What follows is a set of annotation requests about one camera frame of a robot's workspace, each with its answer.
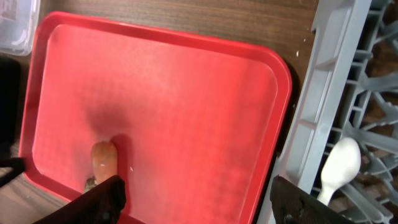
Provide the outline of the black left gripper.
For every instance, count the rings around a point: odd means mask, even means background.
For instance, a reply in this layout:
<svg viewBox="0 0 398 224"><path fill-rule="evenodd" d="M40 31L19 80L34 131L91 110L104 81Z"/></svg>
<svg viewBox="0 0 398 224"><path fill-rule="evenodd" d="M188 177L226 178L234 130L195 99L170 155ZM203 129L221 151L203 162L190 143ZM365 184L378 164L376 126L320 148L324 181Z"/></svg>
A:
<svg viewBox="0 0 398 224"><path fill-rule="evenodd" d="M25 171L23 159L11 157L14 144L19 97L21 66L12 58L1 56L1 187Z"/></svg>

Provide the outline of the brown shiitake mushroom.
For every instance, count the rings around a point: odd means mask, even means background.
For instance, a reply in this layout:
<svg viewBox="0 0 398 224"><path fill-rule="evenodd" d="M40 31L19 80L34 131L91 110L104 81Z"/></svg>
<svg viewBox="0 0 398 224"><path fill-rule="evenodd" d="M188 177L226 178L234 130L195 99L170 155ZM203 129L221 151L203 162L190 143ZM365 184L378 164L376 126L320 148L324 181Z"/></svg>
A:
<svg viewBox="0 0 398 224"><path fill-rule="evenodd" d="M97 182L94 176L88 178L85 182L85 187L83 190L83 193L85 194L87 191L93 189L94 187L97 186Z"/></svg>

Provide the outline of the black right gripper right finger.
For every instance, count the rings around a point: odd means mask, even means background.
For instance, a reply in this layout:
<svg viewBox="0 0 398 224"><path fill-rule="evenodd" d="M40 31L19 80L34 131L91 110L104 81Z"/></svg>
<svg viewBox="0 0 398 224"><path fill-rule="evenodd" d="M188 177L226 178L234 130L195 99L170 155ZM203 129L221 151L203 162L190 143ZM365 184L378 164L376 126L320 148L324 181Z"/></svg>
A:
<svg viewBox="0 0 398 224"><path fill-rule="evenodd" d="M354 224L279 175L270 201L276 224Z"/></svg>

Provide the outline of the white plastic spoon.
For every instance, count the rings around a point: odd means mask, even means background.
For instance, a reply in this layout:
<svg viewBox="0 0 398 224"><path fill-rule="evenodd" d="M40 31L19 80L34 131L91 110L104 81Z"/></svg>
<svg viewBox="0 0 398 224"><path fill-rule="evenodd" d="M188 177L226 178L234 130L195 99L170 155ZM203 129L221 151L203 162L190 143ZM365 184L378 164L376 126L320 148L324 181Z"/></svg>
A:
<svg viewBox="0 0 398 224"><path fill-rule="evenodd" d="M331 150L321 172L322 188L317 200L328 206L333 194L350 183L361 167L361 151L353 138L339 140Z"/></svg>

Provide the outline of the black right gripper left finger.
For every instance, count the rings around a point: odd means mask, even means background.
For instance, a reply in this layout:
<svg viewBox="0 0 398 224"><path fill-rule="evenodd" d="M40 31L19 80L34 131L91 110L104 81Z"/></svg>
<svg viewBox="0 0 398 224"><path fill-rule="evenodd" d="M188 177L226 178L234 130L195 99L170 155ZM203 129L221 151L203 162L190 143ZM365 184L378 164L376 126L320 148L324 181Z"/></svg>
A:
<svg viewBox="0 0 398 224"><path fill-rule="evenodd" d="M34 224L115 224L125 205L125 182L114 175Z"/></svg>

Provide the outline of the orange carrot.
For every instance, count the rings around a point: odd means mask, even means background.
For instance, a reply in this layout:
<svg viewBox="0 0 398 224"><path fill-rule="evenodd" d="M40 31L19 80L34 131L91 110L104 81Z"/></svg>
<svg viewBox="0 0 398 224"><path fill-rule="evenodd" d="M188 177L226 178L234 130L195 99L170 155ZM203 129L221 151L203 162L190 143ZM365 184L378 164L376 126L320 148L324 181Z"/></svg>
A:
<svg viewBox="0 0 398 224"><path fill-rule="evenodd" d="M93 145L91 167L95 184L118 174L118 151L111 141L101 141Z"/></svg>

